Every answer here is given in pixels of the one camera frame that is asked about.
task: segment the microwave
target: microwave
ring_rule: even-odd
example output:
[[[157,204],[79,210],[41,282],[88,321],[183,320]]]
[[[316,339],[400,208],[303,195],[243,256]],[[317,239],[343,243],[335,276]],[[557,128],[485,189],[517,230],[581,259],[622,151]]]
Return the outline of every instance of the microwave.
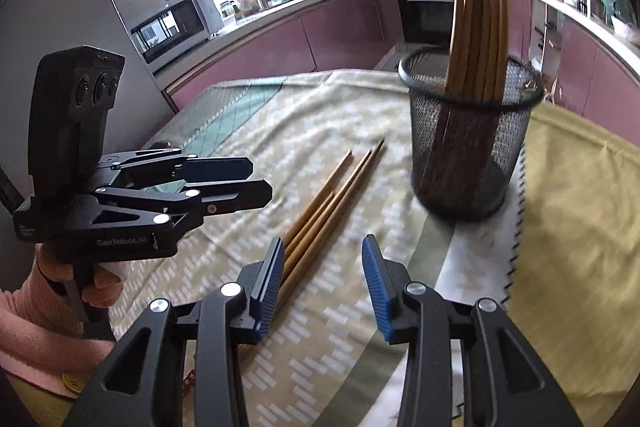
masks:
[[[147,68],[155,73],[223,27],[213,0],[168,0],[162,10],[131,30]]]

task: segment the yellow cloth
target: yellow cloth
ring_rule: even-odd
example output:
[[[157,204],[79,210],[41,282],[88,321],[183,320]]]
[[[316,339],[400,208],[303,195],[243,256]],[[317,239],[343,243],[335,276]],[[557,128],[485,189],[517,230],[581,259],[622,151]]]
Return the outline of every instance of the yellow cloth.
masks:
[[[585,427],[601,427],[640,372],[640,151],[544,104],[526,152],[508,311]]]
[[[62,425],[74,404],[73,400],[44,391],[12,375],[7,375],[7,378],[29,414],[33,416],[40,427],[60,427]]]

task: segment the camera lens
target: camera lens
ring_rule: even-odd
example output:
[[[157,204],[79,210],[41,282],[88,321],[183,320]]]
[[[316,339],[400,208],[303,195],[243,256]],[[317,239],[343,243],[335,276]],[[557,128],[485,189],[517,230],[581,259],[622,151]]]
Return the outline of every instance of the camera lens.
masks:
[[[76,105],[80,107],[84,100],[86,100],[86,94],[89,92],[89,82],[88,77],[83,76],[78,83],[78,88],[76,89]]]
[[[107,87],[107,75],[101,73],[98,77],[98,80],[95,81],[94,86],[94,103],[100,102],[102,100],[102,96],[104,95],[104,90]]]
[[[109,84],[109,98],[116,94],[116,89],[118,89],[118,79],[114,76]]]

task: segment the bundle of chopsticks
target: bundle of chopsticks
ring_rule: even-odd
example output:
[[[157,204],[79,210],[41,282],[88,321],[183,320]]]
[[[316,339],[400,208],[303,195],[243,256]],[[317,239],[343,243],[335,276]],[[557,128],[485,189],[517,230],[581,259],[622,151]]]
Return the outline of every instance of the bundle of chopsticks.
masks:
[[[384,142],[380,140],[374,149],[369,149],[347,180],[337,188],[337,182],[353,156],[351,150],[348,151],[300,217],[282,236],[285,245],[285,264],[276,302],[276,313],[314,263],[319,251],[335,232],[338,223],[344,221],[342,216],[353,202],[359,188],[370,176]],[[244,358],[251,348],[252,346],[248,344],[242,344],[239,356]],[[195,372],[192,370],[184,379],[182,394],[188,394],[194,383]]]
[[[508,59],[507,0],[456,0],[446,93],[502,101]]]
[[[508,60],[507,0],[455,0],[445,93],[500,103]],[[421,183],[447,206],[473,200],[482,185],[498,129],[498,114],[443,104]]]

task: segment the utensil holder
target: utensil holder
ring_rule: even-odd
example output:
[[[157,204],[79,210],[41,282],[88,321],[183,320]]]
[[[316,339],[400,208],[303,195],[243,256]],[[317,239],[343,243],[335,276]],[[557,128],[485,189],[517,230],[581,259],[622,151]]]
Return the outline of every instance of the utensil holder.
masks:
[[[504,202],[531,110],[544,91],[533,70],[510,58],[501,102],[453,98],[445,91],[448,61],[446,50],[428,47],[399,65],[411,105],[412,185],[438,216],[478,221]]]

